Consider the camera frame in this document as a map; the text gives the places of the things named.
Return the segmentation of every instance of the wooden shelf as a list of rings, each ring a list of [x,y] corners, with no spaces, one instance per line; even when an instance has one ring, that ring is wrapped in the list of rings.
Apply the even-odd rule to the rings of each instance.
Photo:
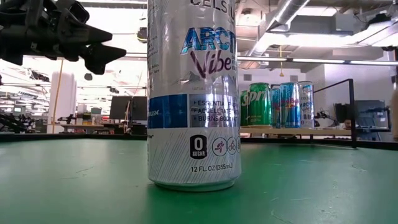
[[[350,136],[350,130],[338,129],[263,129],[263,128],[241,128],[241,133],[248,134],[294,134],[294,135],[322,135],[322,136]]]

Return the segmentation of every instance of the green tabletop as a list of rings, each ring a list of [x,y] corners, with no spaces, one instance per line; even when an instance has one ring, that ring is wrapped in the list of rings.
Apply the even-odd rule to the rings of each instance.
[[[398,152],[243,144],[227,190],[147,179],[145,141],[0,144],[0,223],[398,223]]]

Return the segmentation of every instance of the blue can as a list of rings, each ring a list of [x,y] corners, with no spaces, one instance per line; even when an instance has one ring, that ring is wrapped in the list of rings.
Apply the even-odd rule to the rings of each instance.
[[[271,90],[271,113],[272,127],[280,128],[280,91],[279,85],[273,86]]]
[[[300,87],[296,82],[280,86],[280,126],[300,128]]]

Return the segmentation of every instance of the can lid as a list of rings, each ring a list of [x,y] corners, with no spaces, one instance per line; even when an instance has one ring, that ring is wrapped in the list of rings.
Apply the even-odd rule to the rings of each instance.
[[[287,85],[287,84],[297,84],[298,82],[287,82],[287,83],[282,83],[280,85]]]
[[[250,85],[269,85],[268,83],[252,83]]]

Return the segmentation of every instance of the arctic vibe can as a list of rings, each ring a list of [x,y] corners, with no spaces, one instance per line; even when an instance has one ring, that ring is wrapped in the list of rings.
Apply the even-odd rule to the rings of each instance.
[[[280,128],[280,91],[279,85],[273,86],[271,90],[271,113],[272,127]]]
[[[268,83],[249,87],[249,125],[271,127],[271,92]]]
[[[244,90],[241,93],[241,126],[248,125],[248,91]]]
[[[299,82],[298,85],[300,87],[300,128],[313,129],[315,127],[315,115],[312,82]]]
[[[300,97],[298,83],[283,83],[280,86],[280,126],[281,128],[300,127]]]
[[[148,175],[211,191],[241,174],[235,0],[148,0]]]

